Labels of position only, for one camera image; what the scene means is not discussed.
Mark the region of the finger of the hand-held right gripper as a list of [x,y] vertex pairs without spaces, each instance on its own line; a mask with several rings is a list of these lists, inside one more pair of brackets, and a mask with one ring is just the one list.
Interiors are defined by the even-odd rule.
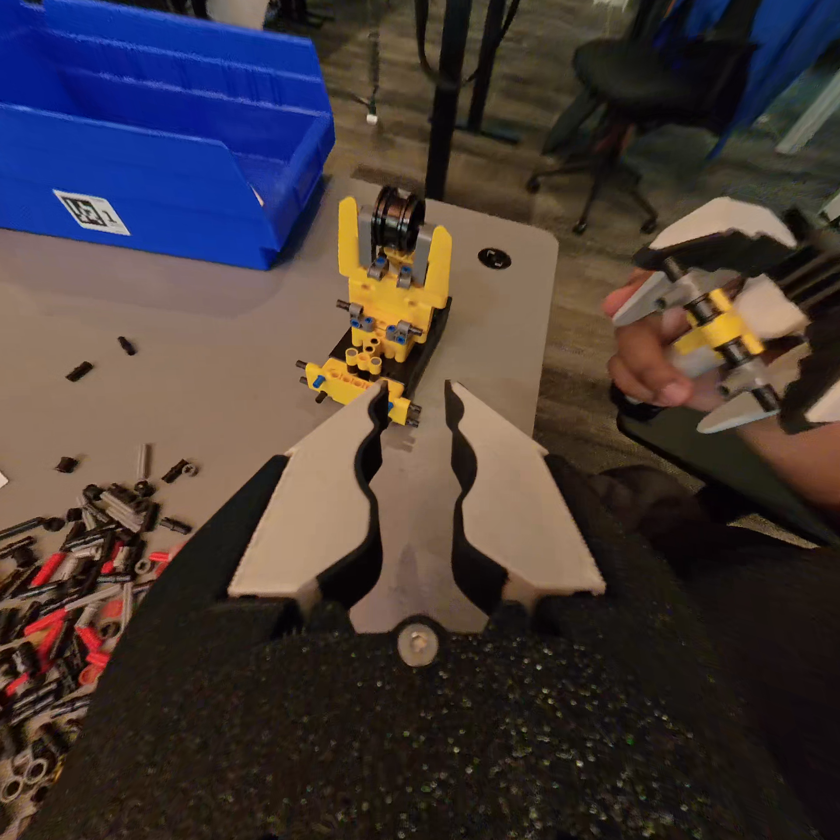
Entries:
[[633,263],[645,270],[664,270],[669,260],[681,270],[768,270],[797,248],[767,207],[723,196],[667,226]]
[[776,407],[763,407],[755,394],[745,390],[706,415],[697,431],[717,434],[767,417],[777,417],[788,435],[837,424],[838,312],[810,320],[764,276],[747,282],[734,308],[759,339],[794,341],[765,365]]

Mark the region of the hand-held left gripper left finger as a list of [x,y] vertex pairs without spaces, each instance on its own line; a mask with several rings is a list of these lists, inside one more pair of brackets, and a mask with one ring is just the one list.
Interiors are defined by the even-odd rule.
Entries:
[[388,391],[377,381],[286,453],[276,487],[227,587],[232,599],[287,599],[345,610],[378,582],[377,498]]

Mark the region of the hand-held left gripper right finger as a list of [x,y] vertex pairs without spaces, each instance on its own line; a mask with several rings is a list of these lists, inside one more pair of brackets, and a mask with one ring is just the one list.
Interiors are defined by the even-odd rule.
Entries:
[[548,451],[458,381],[445,383],[454,509],[451,569],[477,607],[606,593]]

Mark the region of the yellow brick assembly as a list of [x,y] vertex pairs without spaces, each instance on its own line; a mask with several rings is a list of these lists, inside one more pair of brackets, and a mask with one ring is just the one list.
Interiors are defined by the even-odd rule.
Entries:
[[729,396],[750,391],[763,407],[775,408],[767,381],[764,345],[747,326],[723,290],[731,272],[682,270],[669,260],[664,270],[634,273],[632,282],[605,303],[613,325],[622,327],[655,313],[677,308],[687,315],[689,329],[668,348],[668,360],[694,380],[717,373],[723,404]]

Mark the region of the pile of small brick pieces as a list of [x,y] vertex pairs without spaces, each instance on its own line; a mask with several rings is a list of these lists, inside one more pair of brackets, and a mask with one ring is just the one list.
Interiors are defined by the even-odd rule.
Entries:
[[2,527],[2,838],[21,837],[55,786],[119,640],[177,552],[154,543],[191,534],[157,524],[170,518],[161,489],[90,484],[65,511]]

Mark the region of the person's right forearm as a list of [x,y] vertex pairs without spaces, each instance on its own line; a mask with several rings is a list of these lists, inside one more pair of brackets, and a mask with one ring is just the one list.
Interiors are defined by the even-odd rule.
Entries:
[[814,507],[839,512],[839,423],[786,434],[776,416],[734,432],[775,474]]

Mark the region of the person's right hand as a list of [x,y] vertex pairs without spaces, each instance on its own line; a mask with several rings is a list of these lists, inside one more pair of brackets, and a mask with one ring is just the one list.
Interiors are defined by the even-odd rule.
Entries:
[[652,406],[702,413],[718,408],[724,401],[716,372],[692,380],[669,362],[670,345],[688,329],[686,313],[677,308],[615,326],[616,348],[607,365],[612,382],[625,396]]

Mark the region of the person's dark clothing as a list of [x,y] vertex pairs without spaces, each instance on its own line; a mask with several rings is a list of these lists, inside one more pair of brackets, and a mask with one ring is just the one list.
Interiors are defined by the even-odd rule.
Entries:
[[584,480],[625,532],[667,560],[729,657],[778,670],[838,670],[838,551],[718,523],[652,467]]

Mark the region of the black office chair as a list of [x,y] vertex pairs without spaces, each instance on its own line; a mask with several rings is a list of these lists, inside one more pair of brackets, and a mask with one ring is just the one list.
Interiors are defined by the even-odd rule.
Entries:
[[625,161],[633,136],[669,125],[722,135],[746,90],[757,48],[746,38],[714,33],[663,53],[628,40],[584,44],[574,54],[573,69],[603,115],[588,145],[559,167],[533,173],[527,192],[537,193],[550,178],[587,172],[591,188],[574,235],[586,231],[595,201],[609,183],[644,213],[640,231],[653,233],[658,212],[639,191],[641,175]]

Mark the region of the blue cloth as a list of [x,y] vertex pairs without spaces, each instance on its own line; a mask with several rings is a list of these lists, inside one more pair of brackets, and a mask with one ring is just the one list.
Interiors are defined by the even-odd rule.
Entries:
[[[725,1],[673,2],[659,24],[654,43],[664,48],[668,42],[696,39],[709,34],[723,22],[732,3]],[[805,70],[811,68],[828,46],[838,41],[838,1],[747,2],[755,7],[749,26],[749,41],[755,44],[738,107],[720,129],[707,156],[719,156],[733,132],[745,130]]]

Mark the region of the yellow toy brick model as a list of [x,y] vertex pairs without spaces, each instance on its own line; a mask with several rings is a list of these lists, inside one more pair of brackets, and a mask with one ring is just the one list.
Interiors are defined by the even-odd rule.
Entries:
[[346,406],[383,382],[390,421],[419,426],[413,398],[452,306],[452,255],[451,234],[427,222],[417,194],[384,185],[373,204],[340,202],[338,264],[348,286],[336,306],[349,326],[325,362],[297,362],[318,403]]

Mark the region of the black table leg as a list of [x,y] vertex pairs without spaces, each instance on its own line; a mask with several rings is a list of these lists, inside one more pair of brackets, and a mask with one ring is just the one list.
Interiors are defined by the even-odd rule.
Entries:
[[425,176],[425,196],[430,200],[445,198],[472,6],[472,1],[445,4],[437,72],[449,79],[449,83],[438,83],[434,91]]
[[503,122],[484,124],[485,110],[497,52],[519,10],[519,1],[489,1],[479,46],[479,60],[472,94],[465,120],[458,121],[455,129],[506,145],[514,146],[519,135]]

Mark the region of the blue plastic storage bin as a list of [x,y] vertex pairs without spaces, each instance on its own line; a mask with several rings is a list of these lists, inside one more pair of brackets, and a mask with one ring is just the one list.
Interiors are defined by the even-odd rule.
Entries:
[[321,181],[308,38],[109,2],[2,2],[2,228],[267,270]]

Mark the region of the white post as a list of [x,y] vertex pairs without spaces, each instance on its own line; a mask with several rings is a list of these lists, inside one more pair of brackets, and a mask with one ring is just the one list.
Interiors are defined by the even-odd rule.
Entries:
[[775,145],[775,153],[790,156],[803,150],[838,109],[839,71],[827,82],[813,103],[803,111],[784,137]]

